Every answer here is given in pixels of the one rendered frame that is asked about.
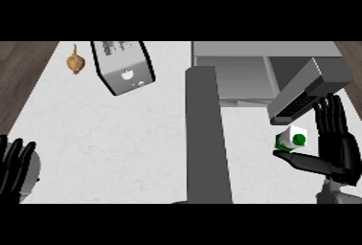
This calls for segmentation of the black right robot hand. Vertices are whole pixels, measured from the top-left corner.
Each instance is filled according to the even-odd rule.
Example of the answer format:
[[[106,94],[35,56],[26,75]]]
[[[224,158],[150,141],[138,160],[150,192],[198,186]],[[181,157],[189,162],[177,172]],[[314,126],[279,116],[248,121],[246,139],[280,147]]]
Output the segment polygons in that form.
[[[354,136],[347,130],[345,111],[338,95],[328,94],[313,104],[317,155],[274,150],[273,155],[302,171],[322,174],[342,185],[354,186],[362,176],[362,157]]]

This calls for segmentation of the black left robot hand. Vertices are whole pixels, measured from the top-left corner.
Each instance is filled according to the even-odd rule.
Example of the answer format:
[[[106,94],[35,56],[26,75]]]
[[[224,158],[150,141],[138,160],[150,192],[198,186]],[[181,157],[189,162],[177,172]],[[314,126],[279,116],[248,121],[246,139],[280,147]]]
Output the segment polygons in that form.
[[[20,188],[29,168],[35,143],[22,146],[22,138],[7,146],[8,138],[0,135],[0,204],[17,204]]]

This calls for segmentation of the white green milk carton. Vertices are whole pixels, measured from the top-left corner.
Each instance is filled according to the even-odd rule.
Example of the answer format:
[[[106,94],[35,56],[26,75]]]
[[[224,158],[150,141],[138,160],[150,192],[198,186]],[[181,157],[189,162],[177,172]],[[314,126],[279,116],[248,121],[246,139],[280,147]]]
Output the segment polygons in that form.
[[[276,135],[274,149],[292,151],[307,145],[307,130],[295,125]]]

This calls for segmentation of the grey microwave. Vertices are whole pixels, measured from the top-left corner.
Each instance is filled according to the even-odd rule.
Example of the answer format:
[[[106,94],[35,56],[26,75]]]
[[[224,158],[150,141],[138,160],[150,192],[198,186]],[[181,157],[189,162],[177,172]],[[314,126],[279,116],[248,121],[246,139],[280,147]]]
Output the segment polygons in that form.
[[[331,41],[193,41],[190,57],[214,68],[218,104],[266,108],[271,125],[291,124],[351,83]]]

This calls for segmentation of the dark grey microwave door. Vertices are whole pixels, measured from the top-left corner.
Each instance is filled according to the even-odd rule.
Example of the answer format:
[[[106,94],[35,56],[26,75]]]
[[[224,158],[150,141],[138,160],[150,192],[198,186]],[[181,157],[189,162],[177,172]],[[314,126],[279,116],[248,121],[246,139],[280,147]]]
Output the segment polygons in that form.
[[[215,71],[193,66],[184,72],[186,201],[232,204]]]

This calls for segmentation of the brown onion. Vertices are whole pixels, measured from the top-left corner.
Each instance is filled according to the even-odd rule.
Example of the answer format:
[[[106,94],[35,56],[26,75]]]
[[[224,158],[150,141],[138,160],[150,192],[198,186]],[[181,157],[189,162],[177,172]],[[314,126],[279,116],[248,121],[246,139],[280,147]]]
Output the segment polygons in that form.
[[[78,55],[76,51],[72,51],[72,54],[66,58],[66,66],[71,69],[72,73],[76,75],[84,67],[84,58]]]

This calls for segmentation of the silver toaster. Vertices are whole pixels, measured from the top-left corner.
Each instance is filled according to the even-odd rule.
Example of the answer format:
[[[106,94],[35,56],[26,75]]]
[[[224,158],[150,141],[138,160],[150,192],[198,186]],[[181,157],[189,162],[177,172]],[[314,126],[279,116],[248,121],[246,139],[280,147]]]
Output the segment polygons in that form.
[[[143,41],[91,41],[96,74],[113,96],[155,82]]]

